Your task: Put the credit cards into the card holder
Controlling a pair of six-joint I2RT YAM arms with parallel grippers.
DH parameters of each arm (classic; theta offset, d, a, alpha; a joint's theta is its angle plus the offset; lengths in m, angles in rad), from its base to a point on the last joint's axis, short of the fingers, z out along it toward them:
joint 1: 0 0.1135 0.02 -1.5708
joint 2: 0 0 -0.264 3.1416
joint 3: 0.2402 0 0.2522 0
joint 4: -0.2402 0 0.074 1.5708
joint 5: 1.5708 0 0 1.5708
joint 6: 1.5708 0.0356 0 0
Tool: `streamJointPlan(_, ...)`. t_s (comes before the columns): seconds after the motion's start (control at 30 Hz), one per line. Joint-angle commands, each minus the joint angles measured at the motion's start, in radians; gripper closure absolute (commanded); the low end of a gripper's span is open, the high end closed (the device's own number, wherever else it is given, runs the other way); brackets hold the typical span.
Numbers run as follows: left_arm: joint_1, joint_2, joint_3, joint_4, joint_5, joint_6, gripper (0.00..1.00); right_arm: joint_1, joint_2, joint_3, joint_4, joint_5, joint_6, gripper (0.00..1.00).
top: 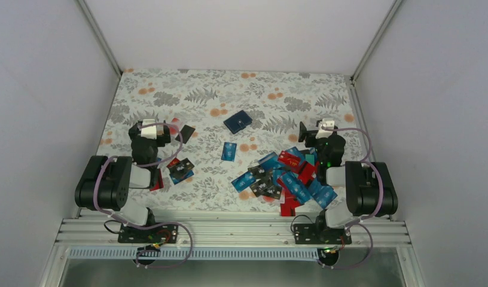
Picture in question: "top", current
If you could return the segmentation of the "lone blue credit card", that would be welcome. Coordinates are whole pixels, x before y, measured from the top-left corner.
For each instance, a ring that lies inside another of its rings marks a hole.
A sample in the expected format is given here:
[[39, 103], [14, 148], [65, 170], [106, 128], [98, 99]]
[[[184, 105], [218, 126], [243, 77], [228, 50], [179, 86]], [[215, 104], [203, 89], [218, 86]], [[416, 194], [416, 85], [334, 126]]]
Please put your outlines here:
[[232, 142], [225, 142], [222, 149], [221, 160], [234, 161], [236, 158], [237, 144]]

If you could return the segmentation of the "navy blue card holder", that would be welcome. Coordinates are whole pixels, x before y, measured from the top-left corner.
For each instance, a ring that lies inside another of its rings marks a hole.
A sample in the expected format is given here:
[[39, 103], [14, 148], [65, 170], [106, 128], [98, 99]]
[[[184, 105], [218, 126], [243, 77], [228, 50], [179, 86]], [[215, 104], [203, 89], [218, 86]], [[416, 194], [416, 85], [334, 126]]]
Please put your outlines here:
[[228, 119], [224, 120], [223, 123], [226, 128], [228, 128], [229, 131], [233, 135], [235, 135], [239, 131], [251, 125], [252, 118], [244, 110], [241, 110], [229, 117]]

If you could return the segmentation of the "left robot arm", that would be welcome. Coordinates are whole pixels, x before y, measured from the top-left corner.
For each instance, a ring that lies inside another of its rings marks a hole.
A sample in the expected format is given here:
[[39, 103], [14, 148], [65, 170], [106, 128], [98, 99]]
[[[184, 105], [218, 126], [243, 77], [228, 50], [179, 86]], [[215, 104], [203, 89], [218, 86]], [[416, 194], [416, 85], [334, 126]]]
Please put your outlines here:
[[130, 190], [160, 187], [161, 171], [158, 149], [169, 144], [175, 124], [156, 120], [140, 120], [128, 131], [130, 156], [95, 155], [89, 159], [75, 188], [78, 207], [98, 211], [126, 227], [145, 230], [154, 224], [150, 208], [129, 198]]

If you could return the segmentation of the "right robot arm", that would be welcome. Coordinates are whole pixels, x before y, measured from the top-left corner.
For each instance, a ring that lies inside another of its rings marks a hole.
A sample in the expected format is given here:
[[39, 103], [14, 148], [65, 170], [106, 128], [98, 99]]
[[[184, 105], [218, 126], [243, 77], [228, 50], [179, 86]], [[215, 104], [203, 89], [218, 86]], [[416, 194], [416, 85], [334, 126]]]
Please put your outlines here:
[[314, 170], [303, 169], [299, 179], [306, 183], [312, 198], [321, 206], [328, 204], [328, 189], [343, 187], [344, 203], [322, 214], [328, 228], [349, 228], [361, 221], [393, 215], [398, 197], [384, 162], [370, 162], [367, 153], [362, 160], [343, 161], [346, 140], [341, 129], [327, 119], [317, 122], [317, 130], [299, 124], [299, 142], [315, 154]]

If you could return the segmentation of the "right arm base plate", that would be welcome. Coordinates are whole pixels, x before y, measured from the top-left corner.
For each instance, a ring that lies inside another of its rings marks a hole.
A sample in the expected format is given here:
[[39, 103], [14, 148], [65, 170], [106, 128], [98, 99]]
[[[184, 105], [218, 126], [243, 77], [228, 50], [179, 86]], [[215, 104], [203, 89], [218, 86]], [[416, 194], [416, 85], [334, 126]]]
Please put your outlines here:
[[294, 240], [298, 245], [349, 245], [352, 238], [343, 228], [321, 227], [316, 224], [294, 224]]

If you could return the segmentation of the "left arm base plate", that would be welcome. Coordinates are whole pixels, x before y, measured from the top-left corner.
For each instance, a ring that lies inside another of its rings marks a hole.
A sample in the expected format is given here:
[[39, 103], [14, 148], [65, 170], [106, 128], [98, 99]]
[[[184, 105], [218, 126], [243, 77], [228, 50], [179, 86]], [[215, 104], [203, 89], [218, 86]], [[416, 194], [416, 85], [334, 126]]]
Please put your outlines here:
[[140, 230], [121, 226], [118, 243], [137, 243], [150, 245], [153, 243], [174, 244], [177, 241], [178, 226], [173, 224], [161, 225], [149, 230]]

